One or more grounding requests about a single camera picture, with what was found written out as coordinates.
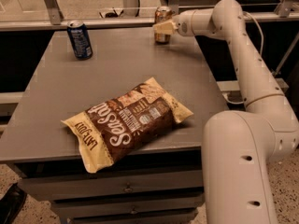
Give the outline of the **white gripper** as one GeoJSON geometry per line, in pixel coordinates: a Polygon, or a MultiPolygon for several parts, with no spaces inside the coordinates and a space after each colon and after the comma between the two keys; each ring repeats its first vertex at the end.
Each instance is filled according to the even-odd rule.
{"type": "Polygon", "coordinates": [[[153,25],[156,34],[172,35],[178,30],[182,36],[193,36],[192,11],[185,11],[173,17],[173,20],[161,21],[153,25]]]}

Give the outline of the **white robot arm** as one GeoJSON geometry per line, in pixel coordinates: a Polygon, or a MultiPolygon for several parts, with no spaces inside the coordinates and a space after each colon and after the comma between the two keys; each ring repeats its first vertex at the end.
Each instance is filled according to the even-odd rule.
{"type": "Polygon", "coordinates": [[[223,40],[233,61],[245,108],[214,115],[203,131],[207,224],[278,224],[266,165],[296,150],[299,122],[247,34],[242,7],[235,0],[221,0],[210,9],[184,11],[153,29],[223,40]]]}

